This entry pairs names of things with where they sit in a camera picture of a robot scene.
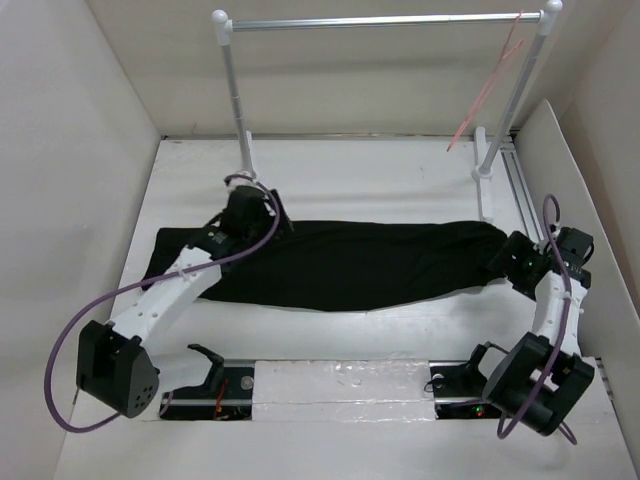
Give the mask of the black trousers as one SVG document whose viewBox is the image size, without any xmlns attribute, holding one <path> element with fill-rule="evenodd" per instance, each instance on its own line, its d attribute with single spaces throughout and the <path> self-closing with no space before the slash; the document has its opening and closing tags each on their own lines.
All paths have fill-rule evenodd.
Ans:
<svg viewBox="0 0 640 480">
<path fill-rule="evenodd" d="M 221 280 L 201 296 L 324 312 L 389 308 L 498 279 L 488 265 L 506 240 L 479 221 L 294 221 L 257 252 L 223 266 Z"/>
</svg>

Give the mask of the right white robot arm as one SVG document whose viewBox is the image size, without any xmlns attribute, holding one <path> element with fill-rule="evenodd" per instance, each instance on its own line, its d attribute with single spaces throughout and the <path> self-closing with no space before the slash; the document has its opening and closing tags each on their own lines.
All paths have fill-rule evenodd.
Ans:
<svg viewBox="0 0 640 480">
<path fill-rule="evenodd" d="M 543 247 L 516 231 L 488 263 L 535 302 L 531 330 L 496 367 L 479 359 L 462 369 L 465 387 L 500 412 L 501 439 L 522 423 L 542 436 L 560 432 L 577 443 L 565 418 L 595 376 L 577 340 L 581 304 L 591 286 L 584 265 L 593 250 L 593 237 L 574 228 L 553 228 Z"/>
</svg>

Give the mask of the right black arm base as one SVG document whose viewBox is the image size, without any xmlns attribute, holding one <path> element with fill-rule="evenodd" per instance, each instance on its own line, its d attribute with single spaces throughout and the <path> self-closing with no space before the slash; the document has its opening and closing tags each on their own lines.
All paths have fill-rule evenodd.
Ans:
<svg viewBox="0 0 640 480">
<path fill-rule="evenodd" d="M 437 420 L 493 420 L 502 411 L 482 398 L 496 372 L 469 366 L 467 361 L 430 361 L 424 391 L 432 396 Z"/>
</svg>

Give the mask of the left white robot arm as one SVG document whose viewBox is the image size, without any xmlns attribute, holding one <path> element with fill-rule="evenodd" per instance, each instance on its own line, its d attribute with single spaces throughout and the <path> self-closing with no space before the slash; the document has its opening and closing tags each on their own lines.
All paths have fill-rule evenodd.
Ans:
<svg viewBox="0 0 640 480">
<path fill-rule="evenodd" d="M 143 282 L 146 290 L 131 307 L 81 330 L 79 389 L 126 418 L 183 389 L 216 394 L 224 376 L 220 355 L 197 343 L 173 354 L 159 354 L 155 345 L 202 293 L 290 230 L 276 190 L 260 183 L 234 187 L 226 207 L 187 236 L 166 272 Z"/>
</svg>

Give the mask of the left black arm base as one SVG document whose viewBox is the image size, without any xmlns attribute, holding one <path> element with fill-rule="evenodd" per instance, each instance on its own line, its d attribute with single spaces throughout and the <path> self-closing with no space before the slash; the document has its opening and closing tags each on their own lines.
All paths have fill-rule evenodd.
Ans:
<svg viewBox="0 0 640 480">
<path fill-rule="evenodd" d="M 176 390 L 173 396 L 165 393 L 161 400 L 159 418 L 166 421 L 214 421 L 216 397 L 226 378 L 230 381 L 221 402 L 221 415 L 216 421 L 250 420 L 255 363 L 241 361 L 226 363 L 221 380 L 215 386 L 183 387 Z"/>
</svg>

